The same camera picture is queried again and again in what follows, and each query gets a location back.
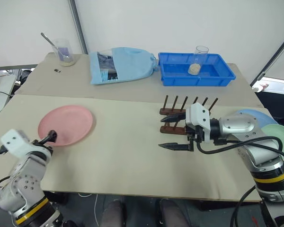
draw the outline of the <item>light blue plate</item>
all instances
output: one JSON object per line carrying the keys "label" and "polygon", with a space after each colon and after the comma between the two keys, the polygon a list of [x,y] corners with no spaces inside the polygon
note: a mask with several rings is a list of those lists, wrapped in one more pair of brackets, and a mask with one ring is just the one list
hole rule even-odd
{"label": "light blue plate", "polygon": [[244,110],[239,110],[236,113],[244,113],[254,116],[257,119],[260,128],[263,128],[265,125],[268,124],[278,124],[278,122],[276,122],[272,117],[258,110],[244,109]]}

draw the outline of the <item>table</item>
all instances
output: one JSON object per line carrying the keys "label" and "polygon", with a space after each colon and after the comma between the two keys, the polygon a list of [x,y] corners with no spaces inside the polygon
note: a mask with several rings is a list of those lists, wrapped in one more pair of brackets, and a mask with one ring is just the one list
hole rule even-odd
{"label": "table", "polygon": [[[0,91],[5,92],[10,95],[14,84],[15,84],[16,76],[9,75],[0,77]],[[7,103],[9,96],[3,93],[0,93],[0,111],[3,109],[5,104]]]}
{"label": "table", "polygon": [[54,53],[49,53],[16,94],[154,103],[163,103],[165,95],[169,95],[168,103],[172,103],[176,95],[179,96],[179,102],[183,102],[185,96],[188,96],[187,103],[192,103],[198,96],[200,102],[209,97],[208,103],[212,103],[217,97],[219,105],[263,107],[235,64],[229,66],[237,78],[226,87],[165,87],[160,80],[160,72],[131,82],[91,85],[89,56],[75,56],[78,61],[73,66],[63,67],[59,65]]}
{"label": "table", "polygon": [[[159,132],[160,103],[15,95],[0,113],[0,137],[15,128],[32,140],[38,138],[43,116],[63,105],[88,108],[95,123],[80,142],[54,148],[42,181],[44,190],[237,201],[254,185],[236,150],[205,155],[159,147],[165,142],[187,143],[185,136]],[[211,117],[242,108],[217,105]],[[202,148],[210,150],[214,145],[202,143]],[[0,179],[15,162],[9,153],[0,156]],[[258,200],[257,192],[247,198]]]}

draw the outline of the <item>glass cup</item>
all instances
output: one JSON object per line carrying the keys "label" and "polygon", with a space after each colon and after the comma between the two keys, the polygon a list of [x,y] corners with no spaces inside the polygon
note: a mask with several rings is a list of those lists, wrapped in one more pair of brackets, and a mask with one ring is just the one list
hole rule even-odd
{"label": "glass cup", "polygon": [[189,66],[188,73],[191,75],[198,75],[200,69],[207,58],[209,49],[206,46],[197,46],[195,48],[193,63]]}
{"label": "glass cup", "polygon": [[76,62],[71,51],[70,42],[67,39],[55,39],[53,43],[58,48],[53,46],[53,51],[59,59],[60,65],[71,66]]}

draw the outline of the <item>yellow stripe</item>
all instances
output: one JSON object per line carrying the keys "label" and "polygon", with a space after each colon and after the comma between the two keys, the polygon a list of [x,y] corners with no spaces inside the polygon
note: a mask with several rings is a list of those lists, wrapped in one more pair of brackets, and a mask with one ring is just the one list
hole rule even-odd
{"label": "yellow stripe", "polygon": [[282,174],[281,176],[277,176],[275,178],[271,178],[271,179],[257,179],[257,178],[254,178],[254,180],[256,182],[259,182],[259,183],[275,183],[275,182],[279,182],[281,180],[284,180],[284,174]]}
{"label": "yellow stripe", "polygon": [[48,202],[48,199],[45,198],[41,203],[39,203],[36,207],[34,207],[30,212],[28,212],[26,215],[21,217],[20,219],[16,220],[16,224],[20,225],[22,222],[26,221],[31,217],[33,214],[35,214],[38,210],[40,210],[46,203]]}

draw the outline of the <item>pink plate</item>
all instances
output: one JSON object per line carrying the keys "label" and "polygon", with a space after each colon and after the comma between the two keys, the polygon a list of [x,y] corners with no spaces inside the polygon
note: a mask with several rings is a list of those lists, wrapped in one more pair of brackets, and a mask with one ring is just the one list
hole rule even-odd
{"label": "pink plate", "polygon": [[85,137],[93,124],[91,112],[79,105],[65,105],[52,110],[40,121],[38,134],[42,139],[50,130],[58,134],[51,146],[66,146],[78,142]]}

